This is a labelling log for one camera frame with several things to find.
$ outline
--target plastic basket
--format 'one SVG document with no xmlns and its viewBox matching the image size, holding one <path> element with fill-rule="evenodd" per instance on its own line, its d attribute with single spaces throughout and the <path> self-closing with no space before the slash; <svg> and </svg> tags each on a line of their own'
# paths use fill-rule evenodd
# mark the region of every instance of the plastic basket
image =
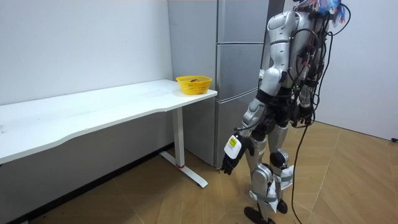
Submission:
<svg viewBox="0 0 398 224">
<path fill-rule="evenodd" d="M 206 93 L 211 83 L 211 78 L 199 75 L 178 77 L 176 80 L 181 91 L 187 95 Z"/>
</svg>

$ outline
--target wooden floor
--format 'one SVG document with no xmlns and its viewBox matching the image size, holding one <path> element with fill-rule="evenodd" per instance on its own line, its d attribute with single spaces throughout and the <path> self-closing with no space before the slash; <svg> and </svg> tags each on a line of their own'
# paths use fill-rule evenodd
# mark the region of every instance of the wooden floor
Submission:
<svg viewBox="0 0 398 224">
<path fill-rule="evenodd" d="M 283 148 L 291 163 L 302 131 L 289 129 Z M 186 157 L 187 166 L 208 181 L 206 188 L 157 156 L 32 223 L 251 223 L 243 214 L 245 206 L 256 204 L 248 196 L 246 159 L 228 176 L 189 152 Z M 398 144 L 315 123 L 300 150 L 296 176 L 295 210 L 303 223 L 398 223 Z M 291 190 L 285 191 L 289 213 L 273 214 L 277 224 L 295 223 Z"/>
</svg>

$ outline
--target robot leg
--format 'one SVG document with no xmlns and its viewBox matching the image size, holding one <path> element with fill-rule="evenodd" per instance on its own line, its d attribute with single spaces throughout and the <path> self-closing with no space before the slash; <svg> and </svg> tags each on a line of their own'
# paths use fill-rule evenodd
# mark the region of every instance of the robot leg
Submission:
<svg viewBox="0 0 398 224">
<path fill-rule="evenodd" d="M 287 213 L 287 204 L 283 201 L 283 186 L 281 182 L 289 183 L 292 180 L 292 175 L 283 175 L 282 171 L 287 168 L 289 163 L 289 155 L 284 152 L 281 147 L 285 141 L 288 126 L 276 126 L 274 130 L 268 135 L 269 151 L 270 151 L 270 164 L 274 171 L 274 180 L 278 198 L 278 211 L 280 213 Z"/>
<path fill-rule="evenodd" d="M 266 140 L 256 141 L 251 138 L 251 148 L 246 150 L 246 159 L 250 168 L 252 190 L 250 196 L 257 201 L 258 211 L 252 207 L 244 209 L 245 215 L 257 224 L 274 224 L 270 214 L 274 212 L 271 204 L 277 204 L 275 189 L 270 192 L 273 173 L 269 165 L 262 163 Z"/>
</svg>

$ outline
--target white wall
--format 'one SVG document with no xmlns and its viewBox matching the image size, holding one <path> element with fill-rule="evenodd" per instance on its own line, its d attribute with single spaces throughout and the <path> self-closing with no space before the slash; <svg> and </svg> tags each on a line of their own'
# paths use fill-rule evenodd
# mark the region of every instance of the white wall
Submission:
<svg viewBox="0 0 398 224">
<path fill-rule="evenodd" d="M 172 77 L 167 1 L 0 0 L 0 105 Z"/>
<path fill-rule="evenodd" d="M 172 78 L 167 1 L 0 0 L 0 105 Z M 170 113 L 0 167 L 0 223 L 173 142 Z"/>
<path fill-rule="evenodd" d="M 333 39 L 317 120 L 384 139 L 398 138 L 398 2 L 377 2 L 385 7 L 370 1 L 343 2 L 353 16 Z M 285 9 L 293 5 L 286 0 Z"/>
</svg>

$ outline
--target table top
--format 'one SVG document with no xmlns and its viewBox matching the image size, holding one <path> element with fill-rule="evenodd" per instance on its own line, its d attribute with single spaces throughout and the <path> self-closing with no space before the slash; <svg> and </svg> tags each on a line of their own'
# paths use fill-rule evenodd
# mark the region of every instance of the table top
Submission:
<svg viewBox="0 0 398 224">
<path fill-rule="evenodd" d="M 153 82 L 0 106 L 0 164 L 142 116 L 216 96 L 185 95 L 177 82 Z"/>
</svg>

